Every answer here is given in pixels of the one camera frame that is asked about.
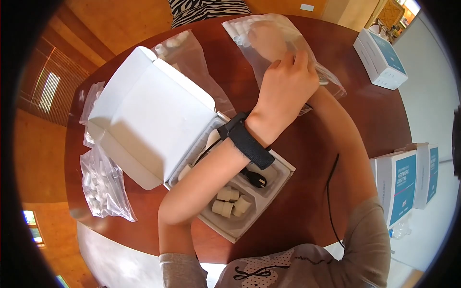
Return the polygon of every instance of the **hand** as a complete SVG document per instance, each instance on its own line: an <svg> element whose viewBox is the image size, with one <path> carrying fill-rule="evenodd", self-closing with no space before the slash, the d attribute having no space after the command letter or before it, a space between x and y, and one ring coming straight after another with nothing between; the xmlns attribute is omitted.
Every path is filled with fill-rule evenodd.
<svg viewBox="0 0 461 288"><path fill-rule="evenodd" d="M300 50L287 52L269 66L262 80L258 103L245 124L262 146L269 146L296 119L303 105L319 88L315 62Z"/></svg>
<svg viewBox="0 0 461 288"><path fill-rule="evenodd" d="M270 62L282 59L287 52L284 34L273 21L251 24L248 39L251 47Z"/></svg>

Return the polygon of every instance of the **clear plastic bag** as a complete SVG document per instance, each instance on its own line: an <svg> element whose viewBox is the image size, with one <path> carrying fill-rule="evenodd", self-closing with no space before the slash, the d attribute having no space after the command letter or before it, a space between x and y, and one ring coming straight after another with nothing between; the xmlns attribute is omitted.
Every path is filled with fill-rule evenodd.
<svg viewBox="0 0 461 288"><path fill-rule="evenodd" d="M83 145L89 148L95 147L95 141L88 132L88 126L85 126L85 134L83 134Z"/></svg>
<svg viewBox="0 0 461 288"><path fill-rule="evenodd" d="M230 118L236 115L231 101L210 76L203 49L191 30L183 31L151 50L210 94L216 104L216 111Z"/></svg>
<svg viewBox="0 0 461 288"><path fill-rule="evenodd" d="M106 82L102 81L102 82L97 82L96 84L91 85L88 91L88 94L87 94L87 98L85 100L85 104L83 105L82 115L80 116L80 120L78 121L81 125L86 126L86 124L88 124L89 114L91 113L91 110L93 110L93 107L95 106L95 101L99 98L99 95L104 89L105 83Z"/></svg>
<svg viewBox="0 0 461 288"><path fill-rule="evenodd" d="M309 44L287 17L279 14L250 15L223 22L222 25L253 67L259 88L272 62L281 59L286 51L306 50L310 60L315 61L319 78L329 81L326 88L330 93L336 99L346 96L338 78L317 62ZM311 108L305 105L300 115L309 110Z"/></svg>
<svg viewBox="0 0 461 288"><path fill-rule="evenodd" d="M123 172L99 146L80 156L82 188L93 216L137 221L125 192Z"/></svg>

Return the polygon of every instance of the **wooden table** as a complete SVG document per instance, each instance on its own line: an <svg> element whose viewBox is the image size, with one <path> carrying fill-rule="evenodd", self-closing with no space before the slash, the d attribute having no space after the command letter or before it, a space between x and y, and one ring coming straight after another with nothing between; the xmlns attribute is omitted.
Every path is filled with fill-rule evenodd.
<svg viewBox="0 0 461 288"><path fill-rule="evenodd" d="M179 27L149 38L136 46L152 48L163 40L192 29L201 43L210 75L229 96L237 112L251 109L258 98L253 69L220 25L235 17L216 18ZM365 68L352 47L357 32L328 22L289 16L312 48L317 60L333 72L348 95L340 103L355 121L368 156L390 153L411 142L410 128L398 90L370 83ZM83 109L79 92L91 84L108 81L132 47L93 73L77 89L67 126L65 182L71 215L94 231L130 248L159 255L157 210L167 190L146 191L124 177L125 188L138 222L121 217L93 217L82 192L79 155L84 127L78 123ZM314 112L299 117L273 143L272 148L297 168L296 172L246 234L232 244L202 221L192 224L195 250L201 262L228 263L231 260L263 256L302 243L326 246L336 241L331 229L325 184L337 150ZM335 229L342 237L348 210L343 172L338 166L330 185L331 213Z"/></svg>

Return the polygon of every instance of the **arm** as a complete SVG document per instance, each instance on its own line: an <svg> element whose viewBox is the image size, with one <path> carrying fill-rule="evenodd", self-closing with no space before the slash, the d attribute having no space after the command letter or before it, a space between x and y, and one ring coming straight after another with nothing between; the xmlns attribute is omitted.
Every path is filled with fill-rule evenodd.
<svg viewBox="0 0 461 288"><path fill-rule="evenodd" d="M349 191L349 214L363 201L377 196L373 172L365 146L352 118L325 87L320 87L309 104L322 120L338 149Z"/></svg>
<svg viewBox="0 0 461 288"><path fill-rule="evenodd" d="M331 134L342 165L349 207L344 256L331 264L336 286L358 287L363 282L385 287L390 266L390 240L383 209L362 138L338 101L320 87L309 100Z"/></svg>
<svg viewBox="0 0 461 288"><path fill-rule="evenodd" d="M262 146L269 146L296 119L318 86L314 62L309 62L307 53L298 52L295 60L293 54L286 53L264 74L258 103L245 121L248 131ZM190 224L248 163L226 139L168 192L158 212L160 254L195 256Z"/></svg>

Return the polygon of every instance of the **plastic bottle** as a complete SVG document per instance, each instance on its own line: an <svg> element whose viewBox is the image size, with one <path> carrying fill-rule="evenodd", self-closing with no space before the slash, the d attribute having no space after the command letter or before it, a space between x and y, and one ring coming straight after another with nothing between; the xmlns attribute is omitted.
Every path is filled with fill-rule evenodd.
<svg viewBox="0 0 461 288"><path fill-rule="evenodd" d="M405 235L410 235L411 229L410 224L408 223L408 219L401 221L394 225L391 229L389 229L389 237L394 238L396 240L402 239Z"/></svg>

